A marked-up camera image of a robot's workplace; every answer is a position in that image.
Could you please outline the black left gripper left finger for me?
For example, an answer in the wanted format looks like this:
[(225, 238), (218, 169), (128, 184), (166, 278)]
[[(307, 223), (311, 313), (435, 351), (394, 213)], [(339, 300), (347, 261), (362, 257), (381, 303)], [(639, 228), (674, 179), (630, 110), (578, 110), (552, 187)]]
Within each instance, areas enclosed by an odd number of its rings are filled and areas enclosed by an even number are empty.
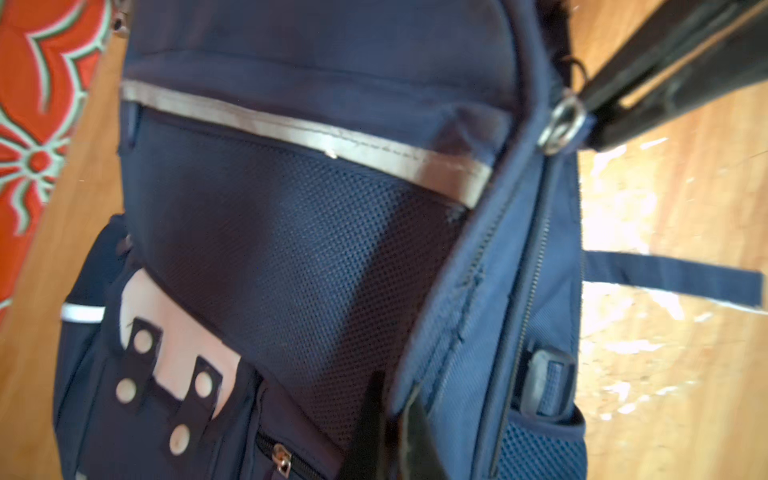
[(400, 414), (387, 416), (385, 373), (372, 374), (353, 440), (341, 466), (343, 479), (445, 479), (427, 414), (414, 387)]

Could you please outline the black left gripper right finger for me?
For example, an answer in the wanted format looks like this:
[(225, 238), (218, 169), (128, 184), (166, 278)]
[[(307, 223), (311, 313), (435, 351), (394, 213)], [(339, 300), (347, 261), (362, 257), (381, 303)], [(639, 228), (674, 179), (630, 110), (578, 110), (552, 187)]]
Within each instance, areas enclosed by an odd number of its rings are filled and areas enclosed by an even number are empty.
[(597, 111), (619, 100), (758, 4), (756, 0), (662, 2), (583, 87), (582, 103)]

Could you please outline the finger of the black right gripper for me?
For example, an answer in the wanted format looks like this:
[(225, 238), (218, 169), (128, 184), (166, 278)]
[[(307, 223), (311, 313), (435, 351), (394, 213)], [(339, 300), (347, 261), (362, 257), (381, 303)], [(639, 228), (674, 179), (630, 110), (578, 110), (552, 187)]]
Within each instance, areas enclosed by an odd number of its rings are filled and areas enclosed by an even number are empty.
[(767, 13), (761, 11), (679, 68), (630, 109), (596, 123), (587, 141), (610, 150), (713, 100), (767, 80)]

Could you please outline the navy blue student backpack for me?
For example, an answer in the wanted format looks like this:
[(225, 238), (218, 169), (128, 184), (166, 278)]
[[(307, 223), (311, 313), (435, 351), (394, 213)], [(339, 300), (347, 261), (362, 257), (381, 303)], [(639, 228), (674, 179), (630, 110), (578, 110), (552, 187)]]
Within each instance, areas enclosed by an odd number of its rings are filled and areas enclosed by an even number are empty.
[(445, 479), (583, 479), (582, 287), (758, 307), (757, 272), (582, 246), (560, 1), (120, 1), (124, 211), (61, 311), (66, 479), (343, 479), (372, 374)]

